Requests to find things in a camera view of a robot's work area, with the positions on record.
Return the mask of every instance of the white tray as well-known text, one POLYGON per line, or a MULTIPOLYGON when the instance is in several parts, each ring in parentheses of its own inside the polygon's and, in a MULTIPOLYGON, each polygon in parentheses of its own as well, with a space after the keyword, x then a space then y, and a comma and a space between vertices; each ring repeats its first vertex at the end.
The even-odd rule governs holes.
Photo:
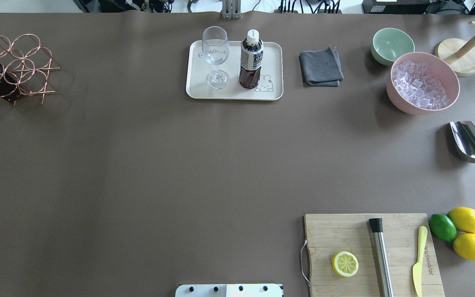
POLYGON ((241 41, 230 41, 228 59, 219 69, 228 73, 228 86, 214 89, 206 82, 208 74, 216 69, 204 58, 202 41, 190 45, 186 93, 194 99, 278 100, 283 95, 283 66, 281 47, 275 42, 263 43, 263 62, 258 86, 247 90, 239 84, 241 41))

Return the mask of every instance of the glass stem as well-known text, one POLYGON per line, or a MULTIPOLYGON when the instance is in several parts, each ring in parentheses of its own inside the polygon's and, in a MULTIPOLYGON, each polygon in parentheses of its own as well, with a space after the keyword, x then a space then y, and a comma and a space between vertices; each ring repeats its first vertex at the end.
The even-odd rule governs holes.
POLYGON ((215 75, 214 75, 214 78, 219 81, 219 79, 221 78, 221 75, 219 75, 219 65, 216 65, 215 66, 215 75))

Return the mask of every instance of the dark liquid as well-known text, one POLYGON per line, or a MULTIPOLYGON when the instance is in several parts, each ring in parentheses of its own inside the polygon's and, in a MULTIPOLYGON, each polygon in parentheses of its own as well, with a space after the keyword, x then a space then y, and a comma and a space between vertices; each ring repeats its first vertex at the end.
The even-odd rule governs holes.
MULTIPOLYGON (((254 45, 249 45, 247 39, 241 42, 241 45, 249 52, 257 53, 263 47, 263 41, 259 40, 258 43, 254 45)), ((243 67, 240 67, 239 72, 239 83, 245 89, 253 89, 258 86, 260 80, 260 71, 261 67, 256 70, 247 70, 243 67)))
MULTIPOLYGON (((16 80, 8 75, 5 74, 5 78, 7 81, 10 81, 12 83, 17 83, 16 80)), ((19 92, 19 87, 16 87, 16 85, 12 85, 10 83, 7 83, 5 79, 2 77, 2 74, 0 74, 0 97, 7 101, 16 101, 21 97, 21 92, 19 92)))
POLYGON ((260 71, 261 67, 258 70, 249 71, 243 67, 240 67, 241 70, 239 72, 239 83, 245 89, 253 89, 258 86, 258 82, 260 80, 260 71))

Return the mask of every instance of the folded towel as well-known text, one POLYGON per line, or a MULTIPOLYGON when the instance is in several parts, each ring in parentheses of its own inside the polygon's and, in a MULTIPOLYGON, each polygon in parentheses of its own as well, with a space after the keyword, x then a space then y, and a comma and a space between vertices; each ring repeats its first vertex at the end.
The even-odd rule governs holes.
POLYGON ((325 51, 300 53, 305 81, 314 87, 337 87, 343 79, 338 52, 329 46, 325 51))

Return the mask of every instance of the metal bracket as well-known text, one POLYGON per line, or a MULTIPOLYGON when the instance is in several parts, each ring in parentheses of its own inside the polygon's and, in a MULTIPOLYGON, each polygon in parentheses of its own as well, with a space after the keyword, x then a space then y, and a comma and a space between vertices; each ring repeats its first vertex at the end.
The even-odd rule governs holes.
POLYGON ((241 19, 241 0, 223 0, 223 19, 241 19))
POLYGON ((180 285, 175 297, 283 297, 282 284, 180 285))

